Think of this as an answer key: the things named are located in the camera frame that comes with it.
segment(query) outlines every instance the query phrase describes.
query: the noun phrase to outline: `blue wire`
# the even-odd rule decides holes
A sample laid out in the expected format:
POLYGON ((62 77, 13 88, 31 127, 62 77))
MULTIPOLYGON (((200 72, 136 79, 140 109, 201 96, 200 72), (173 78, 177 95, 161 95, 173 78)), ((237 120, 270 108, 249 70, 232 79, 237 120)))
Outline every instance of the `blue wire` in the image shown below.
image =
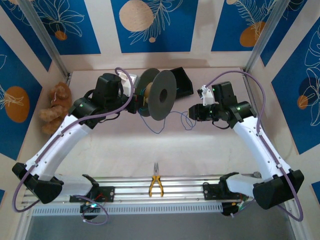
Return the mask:
MULTIPOLYGON (((181 124, 182 124, 182 126, 184 127, 185 130, 190 131, 190 130, 192 130, 192 129, 196 126, 196 123, 197 123, 197 122, 194 121, 194 124, 193 124, 192 121, 190 120, 190 118, 188 117, 188 114, 185 115, 185 113, 187 113, 187 111, 184 111, 184 112, 171 111, 169 114, 172 114, 172 113, 177 113, 177 114, 180 114, 180 115, 181 115, 181 116, 180 116, 181 124), (183 117, 185 117, 185 122, 186 122, 186 124, 188 124, 188 126, 189 126, 190 128, 187 128, 186 125, 184 124, 184 122, 183 122, 183 117)), ((144 124, 148 127, 148 129, 150 129, 150 131, 152 131, 154 134, 160 134, 160 133, 165 129, 166 118, 165 118, 164 121, 163 121, 163 126, 162 126, 161 130, 160 130, 159 132, 156 132, 156 131, 154 131, 154 130, 147 124, 146 120, 142 117, 141 114, 140 114, 140 117, 142 118, 144 124)))

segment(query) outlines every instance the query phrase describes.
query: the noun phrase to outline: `brown teddy bear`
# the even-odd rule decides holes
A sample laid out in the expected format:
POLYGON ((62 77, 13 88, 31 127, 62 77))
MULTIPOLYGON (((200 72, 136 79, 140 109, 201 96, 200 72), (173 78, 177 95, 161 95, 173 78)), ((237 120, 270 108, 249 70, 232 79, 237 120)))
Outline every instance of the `brown teddy bear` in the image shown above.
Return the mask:
POLYGON ((68 85, 59 82, 51 89, 49 97, 51 99, 51 107, 40 110, 39 117, 47 122, 42 127, 42 132, 52 135, 68 114, 68 110, 72 106, 72 96, 68 85))

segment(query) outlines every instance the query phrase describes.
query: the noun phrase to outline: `wire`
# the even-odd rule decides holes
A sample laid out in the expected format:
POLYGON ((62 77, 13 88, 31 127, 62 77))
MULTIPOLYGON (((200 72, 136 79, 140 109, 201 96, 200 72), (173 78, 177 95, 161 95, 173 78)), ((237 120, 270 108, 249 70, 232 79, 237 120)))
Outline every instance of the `wire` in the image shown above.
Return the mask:
POLYGON ((239 209, 236 213, 231 213, 230 216, 232 218, 234 218, 235 216, 239 215, 240 213, 242 213, 245 209, 247 209, 248 207, 250 207, 256 200, 252 199, 246 206, 244 206, 243 208, 239 209))
POLYGON ((212 125, 215 126, 215 127, 218 128, 218 129, 222 129, 222 130, 226 130, 226 129, 230 128, 230 125, 229 125, 229 124, 228 124, 228 126, 225 126, 225 127, 217 126, 217 125, 215 125, 215 122, 214 122, 214 121, 212 122, 212 125))
MULTIPOLYGON (((130 86, 131 86, 131 92, 130 92, 130 96, 128 98, 128 100, 125 102, 125 104, 121 107, 119 107, 118 109, 111 111, 111 112, 107 112, 107 113, 102 113, 102 114, 98 114, 98 115, 91 115, 91 116, 85 116, 82 117, 72 123, 70 123, 67 127, 65 127, 60 134, 57 134, 46 146, 46 148, 42 151, 42 153, 39 154, 39 156, 36 158, 36 160, 34 161, 34 164, 29 168, 29 170, 23 175, 23 177, 21 178, 18 186, 16 187, 14 193, 13 193, 13 197, 12 197, 12 208, 15 212, 17 213, 23 213, 27 210, 29 210, 30 208, 32 208, 34 205, 36 205, 38 202, 40 202, 40 200, 35 201, 34 203, 32 203, 31 205, 27 206, 26 208, 23 209, 18 209, 16 206, 16 202, 17 202, 17 196, 18 196, 18 192, 20 190, 20 188, 22 187, 22 185, 24 184, 25 180, 27 179, 27 177, 29 176, 29 174, 34 170, 34 168, 38 165, 38 163, 40 162, 40 160, 43 158, 43 156, 48 152, 48 150, 56 143, 56 141, 60 138, 64 136, 64 133, 67 132, 69 129, 71 129, 73 126, 75 126, 76 124, 82 122, 82 121, 86 121, 89 119, 96 119, 96 118, 104 118, 107 117, 109 115, 112 114, 116 114, 118 112, 121 112, 123 109, 125 109, 127 107, 127 105, 131 102, 133 95, 134 95, 134 84, 132 82, 131 76, 129 75, 129 73, 124 70, 121 67, 116 67, 115 68, 115 73, 117 75, 119 75, 119 71, 123 72, 126 77, 128 78, 129 82, 130 82, 130 86)), ((87 199, 87 197, 85 196, 78 196, 78 198, 82 198, 82 199, 87 199)))
MULTIPOLYGON (((260 138, 260 140, 262 141, 262 143, 264 144, 264 146, 266 147, 266 149, 268 150, 268 152, 270 153, 270 155, 272 156, 274 162, 281 166, 278 158, 276 157, 276 155, 274 154, 274 152, 272 151, 272 149, 270 148, 269 144, 267 143, 267 141, 265 140, 265 138, 263 137, 262 134, 260 134, 260 123, 261 123, 261 118, 262 118, 262 115, 265 111, 265 106, 266 106, 266 93, 265 93, 265 90, 264 88, 262 87, 261 83, 254 77, 252 76, 250 73, 247 73, 245 71, 240 71, 240 70, 230 70, 230 71, 225 71, 221 74, 219 74, 218 76, 216 76, 212 81, 210 81, 205 87, 207 88, 208 86, 210 86, 213 82, 215 82, 218 78, 220 78, 221 76, 225 75, 225 74, 229 74, 229 73, 240 73, 240 74, 243 74, 243 75, 246 75, 248 77, 250 77, 252 80, 255 81, 255 83, 258 85, 258 87, 260 88, 261 90, 261 93, 262 93, 262 107, 261 107, 261 111, 258 115, 258 119, 257 119, 257 122, 256 122, 256 131, 257 131, 257 134, 260 138)), ((298 222, 302 222, 302 220, 304 219, 304 212, 302 210, 302 206, 301 206, 301 203, 300 203, 300 200, 298 198, 298 195, 297 195, 297 192, 292 184, 292 182, 290 181, 286 171, 283 169, 283 167, 279 167, 281 173, 283 174, 285 180, 287 181, 289 187, 290 187, 290 190, 293 194, 293 197, 296 201, 296 205, 298 207, 298 210, 299 210, 299 218, 294 216, 292 213, 288 212, 285 208, 283 208, 282 206, 278 205, 278 207, 283 210, 284 212, 286 212, 291 218, 293 218, 294 220, 298 221, 298 222)))
POLYGON ((92 221, 88 221, 87 219, 85 219, 85 211, 83 211, 81 217, 82 217, 84 223, 91 224, 91 225, 103 225, 103 224, 106 224, 108 222, 109 214, 108 214, 107 210, 100 203, 98 203, 95 200, 92 200, 92 199, 90 199, 90 198, 88 198, 86 196, 81 196, 81 195, 74 195, 74 196, 77 197, 77 198, 86 200, 86 201, 88 201, 90 203, 96 204, 99 208, 102 209, 102 211, 104 211, 104 213, 106 215, 106 218, 105 218, 104 221, 102 221, 102 222, 92 222, 92 221))
MULTIPOLYGON (((142 115, 141 115, 141 108, 139 109, 139 113, 140 113, 140 117, 142 118, 144 124, 145 124, 145 125, 148 127, 148 129, 150 129, 150 131, 153 132, 154 134, 160 134, 160 133, 165 129, 165 126, 166 126, 166 118, 167 118, 167 117, 166 117, 166 118, 164 119, 164 121, 163 121, 163 126, 162 126, 161 130, 158 131, 158 132, 156 132, 156 131, 154 131, 154 130, 147 124, 147 122, 146 122, 146 120, 144 119, 144 117, 142 117, 142 115)), ((181 124, 182 124, 182 126, 184 127, 184 129, 185 129, 186 131, 190 131, 190 130, 192 130, 192 129, 196 126, 197 121, 194 121, 194 124, 193 124, 192 121, 190 120, 190 118, 188 117, 188 114, 185 115, 185 113, 187 113, 187 111, 184 111, 184 112, 171 111, 169 114, 172 114, 172 113, 177 113, 177 114, 180 114, 180 115, 181 115, 181 116, 180 116, 181 124), (186 124, 188 124, 188 126, 189 126, 190 128, 187 128, 186 125, 184 124, 184 122, 183 122, 183 116, 185 117, 185 122, 186 122, 186 124)))
POLYGON ((116 114, 117 114, 117 116, 115 116, 115 117, 113 117, 113 118, 108 118, 108 119, 102 120, 102 121, 100 121, 99 123, 102 124, 102 123, 104 123, 105 121, 110 121, 110 120, 115 120, 115 119, 117 119, 117 118, 120 116, 120 112, 117 112, 116 114))

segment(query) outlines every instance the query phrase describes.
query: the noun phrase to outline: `pliers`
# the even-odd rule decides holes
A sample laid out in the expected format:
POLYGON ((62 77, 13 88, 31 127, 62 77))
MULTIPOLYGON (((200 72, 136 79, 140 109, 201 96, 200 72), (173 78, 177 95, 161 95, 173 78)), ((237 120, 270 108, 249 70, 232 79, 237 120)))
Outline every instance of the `pliers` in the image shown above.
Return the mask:
POLYGON ((154 187, 155 182, 159 184, 159 187, 161 189, 161 197, 164 196, 164 187, 162 186, 162 183, 160 181, 160 176, 159 176, 159 166, 158 163, 154 163, 154 169, 153 169, 153 176, 152 176, 152 182, 149 187, 149 196, 152 196, 152 188, 154 187))

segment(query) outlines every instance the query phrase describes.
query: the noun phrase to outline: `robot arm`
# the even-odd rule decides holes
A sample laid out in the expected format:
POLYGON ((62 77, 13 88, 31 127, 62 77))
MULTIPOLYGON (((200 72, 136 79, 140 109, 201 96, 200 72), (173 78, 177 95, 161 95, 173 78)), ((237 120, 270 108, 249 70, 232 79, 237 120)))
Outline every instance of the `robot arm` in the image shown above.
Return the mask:
POLYGON ((203 104, 192 106, 189 109, 189 117, 200 122, 212 121, 212 124, 219 120, 227 122, 251 150, 262 176, 262 178, 254 178, 233 172, 220 179, 222 189, 253 197, 263 209, 269 209, 292 199, 293 193, 280 168, 288 175, 296 192, 304 180, 301 171, 292 171, 263 129, 260 127, 257 131, 256 112, 248 102, 238 103, 230 82, 213 85, 212 91, 214 97, 208 89, 205 89, 205 86, 198 90, 203 104), (218 103, 208 104, 212 99, 213 102, 216 100, 218 103), (277 158, 278 163, 275 162, 272 154, 277 158))
MULTIPOLYGON (((130 75, 130 77, 134 84, 137 76, 130 75)), ((104 191, 104 188, 99 187, 93 178, 88 175, 68 176, 55 172, 77 142, 106 117, 84 120, 69 128, 70 124, 86 116, 110 113, 119 109, 129 100, 131 91, 131 84, 125 74, 120 73, 118 76, 105 73, 100 76, 95 89, 88 91, 84 97, 74 102, 69 115, 41 150, 26 164, 17 162, 12 171, 20 180, 30 172, 24 184, 44 204, 52 202, 59 196, 80 195, 94 199, 104 191)), ((140 104, 143 103, 138 96, 134 96, 125 109, 135 114, 140 104)))

